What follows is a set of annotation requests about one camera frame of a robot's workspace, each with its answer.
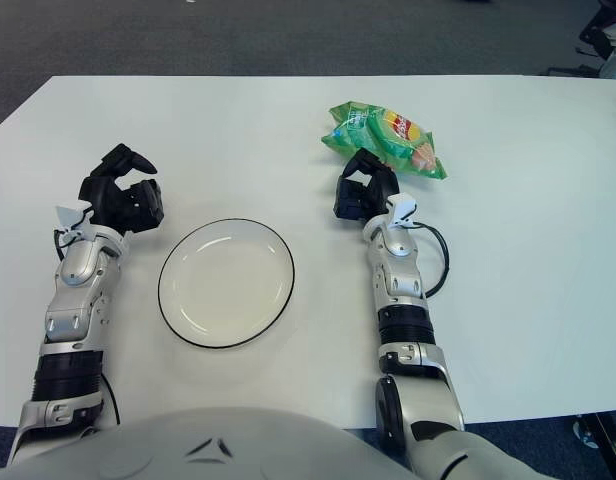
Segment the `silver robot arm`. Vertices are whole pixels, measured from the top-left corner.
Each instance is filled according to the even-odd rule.
[[[349,180],[371,175],[367,186]],[[381,337],[375,389],[377,428],[385,450],[405,453],[424,480],[543,479],[464,421],[441,347],[436,345],[417,269],[415,200],[399,193],[395,174],[360,150],[339,179],[335,215],[367,220],[372,286]]]
[[[101,413],[108,309],[128,253],[127,232],[155,228],[163,218],[154,180],[124,191],[115,184],[132,168],[156,173],[146,159],[118,145],[84,180],[80,200],[57,208],[56,291],[46,311],[32,398],[22,408],[9,464],[80,438]]]

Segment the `gray carpet floor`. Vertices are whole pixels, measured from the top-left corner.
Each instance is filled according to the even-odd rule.
[[[0,0],[0,123],[53,75],[537,74],[595,0]],[[572,419],[471,425],[537,470],[610,478]],[[376,432],[358,431],[376,444]],[[0,428],[0,466],[14,429]]]

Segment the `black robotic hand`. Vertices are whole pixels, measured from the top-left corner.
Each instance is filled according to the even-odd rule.
[[[123,143],[101,159],[81,184],[79,199],[92,204],[91,223],[112,228],[123,235],[127,231],[143,232],[156,228],[164,218],[161,189],[155,180],[142,180],[121,190],[115,180],[133,168],[155,174],[157,169],[147,159]]]
[[[367,186],[348,179],[357,171],[370,175]],[[379,157],[360,148],[339,177],[335,215],[348,220],[370,220],[376,215],[388,213],[386,201],[396,193],[399,193],[399,183],[395,172],[381,163]]]

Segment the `snack bag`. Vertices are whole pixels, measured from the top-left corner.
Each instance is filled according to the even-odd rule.
[[[348,102],[330,109],[337,127],[321,141],[346,158],[361,147],[397,172],[446,178],[432,133],[383,107]]]

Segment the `white plate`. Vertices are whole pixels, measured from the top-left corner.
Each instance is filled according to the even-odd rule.
[[[159,277],[159,307],[187,342],[233,347],[279,318],[294,281],[292,255],[274,230],[252,220],[219,220],[170,252]]]

